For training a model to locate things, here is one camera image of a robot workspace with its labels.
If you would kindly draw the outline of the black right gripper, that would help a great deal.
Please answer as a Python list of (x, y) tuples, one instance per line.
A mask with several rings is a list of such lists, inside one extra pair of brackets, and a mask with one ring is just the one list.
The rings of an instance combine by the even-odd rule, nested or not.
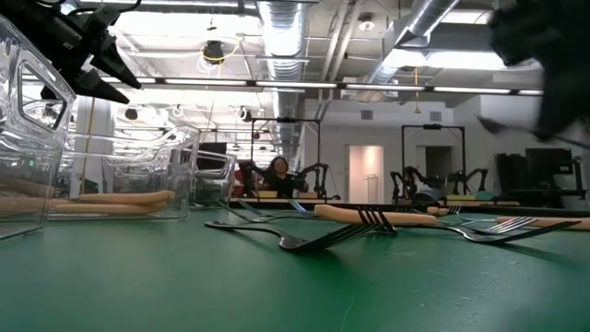
[(590, 60), (553, 59), (542, 66), (543, 97), (534, 134), (548, 141), (590, 119)]

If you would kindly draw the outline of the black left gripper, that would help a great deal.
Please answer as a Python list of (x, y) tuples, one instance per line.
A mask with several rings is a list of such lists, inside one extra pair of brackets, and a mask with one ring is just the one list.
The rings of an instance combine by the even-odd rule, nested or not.
[(49, 2), (29, 2), (35, 41), (77, 95), (127, 104), (129, 99), (100, 78), (100, 71), (127, 86), (142, 85), (119, 55), (108, 28), (121, 16), (113, 6), (100, 6), (82, 15), (61, 12)]

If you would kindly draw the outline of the dark metal fork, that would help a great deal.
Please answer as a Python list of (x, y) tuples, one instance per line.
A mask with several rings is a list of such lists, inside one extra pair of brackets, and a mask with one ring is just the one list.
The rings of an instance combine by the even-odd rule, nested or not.
[(306, 240), (276, 229), (243, 225), (229, 225), (220, 221), (207, 221), (205, 226), (207, 228), (223, 231), (252, 231), (272, 234), (278, 238), (278, 247), (291, 253), (318, 252), (336, 246), (337, 244), (359, 238), (362, 235), (365, 235), (371, 231), (377, 231), (379, 229), (379, 226), (377, 225), (351, 224), (346, 227), (339, 228), (336, 231), (331, 231), (326, 235), (320, 236), (313, 240)]
[(357, 212), (363, 224), (372, 225), (377, 231), (397, 234), (396, 228), (381, 210), (372, 207), (357, 207)]
[(230, 201), (218, 200), (215, 204), (230, 214), (252, 223), (268, 223), (278, 219), (320, 219), (313, 215), (300, 214), (289, 204), (289, 199), (237, 198)]

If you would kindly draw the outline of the iridescent blue fork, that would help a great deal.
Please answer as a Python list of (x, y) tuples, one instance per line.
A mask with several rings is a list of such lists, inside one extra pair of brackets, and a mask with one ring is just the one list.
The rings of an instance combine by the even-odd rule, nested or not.
[(290, 204), (290, 205), (291, 205), (293, 208), (295, 208), (295, 209), (296, 209), (296, 210), (297, 210), (297, 211), (298, 211), (300, 214), (302, 214), (302, 215), (307, 215), (307, 216), (313, 215), (313, 213), (312, 213), (312, 212), (310, 212), (309, 210), (307, 210), (307, 209), (306, 209), (304, 206), (302, 206), (302, 205), (301, 205), (301, 204), (300, 204), (298, 201), (296, 201), (296, 200), (290, 199), (290, 200), (289, 200), (289, 204)]

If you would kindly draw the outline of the black monitor group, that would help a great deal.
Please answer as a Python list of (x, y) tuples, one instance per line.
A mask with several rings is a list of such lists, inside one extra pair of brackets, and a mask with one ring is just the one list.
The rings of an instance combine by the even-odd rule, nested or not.
[[(499, 153), (494, 156), (501, 193), (513, 198), (561, 198), (584, 200), (581, 158), (566, 148), (527, 148), (525, 155)], [(558, 186), (557, 175), (572, 175), (574, 188)]]

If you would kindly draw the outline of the clear plastic bin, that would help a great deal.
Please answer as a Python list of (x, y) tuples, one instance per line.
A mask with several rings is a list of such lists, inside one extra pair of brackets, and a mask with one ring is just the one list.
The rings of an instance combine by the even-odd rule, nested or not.
[(42, 228), (74, 91), (0, 15), (0, 241)]
[(190, 204), (193, 207), (227, 205), (232, 194), (237, 160), (233, 155), (199, 150)]
[(84, 194), (172, 191), (167, 207), (150, 214), (59, 213), (48, 219), (184, 219), (196, 172), (200, 131), (176, 126), (160, 136), (124, 137), (70, 133), (54, 185), (53, 199), (77, 202)]

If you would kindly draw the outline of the pile of mixed forks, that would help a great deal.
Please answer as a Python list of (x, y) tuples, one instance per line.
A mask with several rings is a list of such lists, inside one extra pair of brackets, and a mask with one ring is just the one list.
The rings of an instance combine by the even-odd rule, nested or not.
[(565, 229), (565, 228), (570, 227), (570, 226), (577, 226), (580, 223), (581, 223), (580, 220), (575, 220), (575, 221), (562, 221), (562, 222), (559, 222), (557, 224), (546, 226), (546, 227), (537, 228), (537, 229), (532, 230), (532, 231), (525, 231), (525, 232), (518, 233), (518, 234), (515, 234), (515, 235), (506, 235), (506, 236), (500, 236), (500, 235), (491, 235), (491, 236), (481, 235), (481, 234), (476, 234), (473, 231), (469, 231), (467, 228), (452, 227), (452, 226), (443, 226), (443, 225), (434, 225), (434, 226), (428, 226), (428, 225), (400, 225), (400, 228), (432, 229), (432, 230), (452, 231), (452, 232), (461, 234), (466, 240), (468, 240), (470, 242), (473, 242), (473, 243), (483, 243), (483, 244), (489, 244), (489, 245), (496, 245), (496, 244), (508, 243), (508, 242), (512, 242), (512, 241), (517, 241), (517, 240), (522, 240), (522, 239), (526, 239), (526, 238), (540, 236), (542, 234), (549, 233), (549, 232), (554, 232), (554, 231), (558, 231), (558, 230), (562, 230), (562, 229)]

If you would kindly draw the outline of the long ceiling light strip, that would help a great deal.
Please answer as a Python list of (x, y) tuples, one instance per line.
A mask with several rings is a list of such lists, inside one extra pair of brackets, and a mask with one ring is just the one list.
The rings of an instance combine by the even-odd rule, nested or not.
[(354, 90), (376, 92), (417, 92), (442, 94), (480, 94), (518, 97), (541, 97), (542, 89), (474, 88), (431, 85), (381, 85), (347, 82), (278, 81), (222, 78), (167, 78), (140, 77), (143, 89), (215, 89), (215, 90), (264, 90), (278, 92), (302, 92), (305, 90)]

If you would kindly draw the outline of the person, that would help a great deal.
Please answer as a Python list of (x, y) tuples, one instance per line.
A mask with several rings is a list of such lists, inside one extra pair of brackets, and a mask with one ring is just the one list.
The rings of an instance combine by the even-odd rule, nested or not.
[(285, 158), (275, 157), (265, 170), (263, 188), (276, 191), (278, 198), (293, 198), (295, 191), (306, 193), (309, 185), (294, 174), (289, 173), (289, 165)]

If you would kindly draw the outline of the green table mat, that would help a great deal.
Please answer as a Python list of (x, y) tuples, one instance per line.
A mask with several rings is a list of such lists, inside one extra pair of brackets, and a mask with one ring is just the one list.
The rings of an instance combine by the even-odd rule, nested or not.
[(590, 332), (590, 232), (493, 247), (403, 229), (295, 255), (209, 220), (230, 215), (0, 242), (0, 332)]

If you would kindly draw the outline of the black robot station frame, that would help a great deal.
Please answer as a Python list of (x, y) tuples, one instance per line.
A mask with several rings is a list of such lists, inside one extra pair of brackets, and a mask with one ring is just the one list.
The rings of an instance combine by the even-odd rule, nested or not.
[[(279, 146), (279, 141), (277, 138), (277, 124), (290, 124), (293, 127), (297, 127), (299, 129), (299, 146), (295, 157), (292, 157), (290, 160), (286, 159), (281, 155), (281, 150)], [(311, 161), (305, 161), (305, 130), (310, 129), (316, 137), (316, 150), (315, 150), (315, 159)], [(287, 160), (289, 165), (289, 173), (296, 174), (296, 172), (302, 170), (303, 168), (310, 166), (316, 162), (323, 162), (321, 157), (321, 124), (318, 120), (313, 119), (301, 119), (301, 118), (253, 118), (250, 124), (250, 160), (254, 161), (254, 143), (261, 139), (261, 135), (266, 134), (269, 136), (270, 145), (275, 150), (276, 156), (275, 157), (283, 157)], [(256, 163), (256, 165), (266, 170), (270, 164), (265, 167), (260, 167)], [(293, 197), (297, 196), (299, 193), (310, 194), (314, 193), (317, 198), (317, 194), (313, 191), (313, 182), (314, 182), (314, 174), (312, 172), (307, 174), (306, 183), (309, 185), (309, 191), (306, 193), (295, 191), (293, 193)]]
[[(454, 130), (459, 130), (461, 137), (459, 138), (459, 141), (461, 143), (461, 162), (462, 162), (462, 169), (461, 171), (466, 173), (466, 130), (463, 126), (459, 126), (459, 125), (442, 125), (442, 124), (422, 124), (422, 125), (418, 125), (418, 124), (402, 124), (401, 125), (401, 160), (402, 160), (402, 170), (407, 166), (406, 165), (406, 140), (407, 140), (407, 136), (405, 134), (405, 131), (407, 128), (419, 128), (422, 130), (442, 130), (442, 129), (446, 129), (448, 131), (450, 131), (451, 133), (453, 133)], [(419, 195), (423, 195), (425, 196), (426, 194), (429, 194), (431, 196), (434, 196), (434, 194), (437, 194), (437, 198), (434, 200), (435, 203), (441, 203), (441, 204), (446, 204), (447, 201), (451, 198), (453, 198), (452, 194), (446, 194), (443, 191), (443, 188), (440, 187), (439, 189), (436, 188), (431, 188), (428, 190), (424, 190), (421, 192), (418, 192)]]

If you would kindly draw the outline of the silver ventilation duct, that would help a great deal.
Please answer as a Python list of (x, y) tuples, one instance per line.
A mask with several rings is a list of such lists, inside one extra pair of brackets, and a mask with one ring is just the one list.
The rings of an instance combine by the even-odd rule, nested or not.
[[(267, 72), (271, 80), (300, 81), (303, 77), (302, 58), (308, 5), (296, 2), (257, 2), (262, 19), (265, 55), (282, 60), (268, 60)], [(278, 118), (296, 118), (300, 93), (273, 92), (273, 111)], [(277, 138), (281, 155), (290, 160), (299, 146), (299, 129), (294, 124), (277, 124)]]
[(432, 32), (460, 1), (414, 0), (408, 14), (389, 24), (381, 40), (378, 63), (358, 83), (390, 85), (400, 69), (423, 66)]

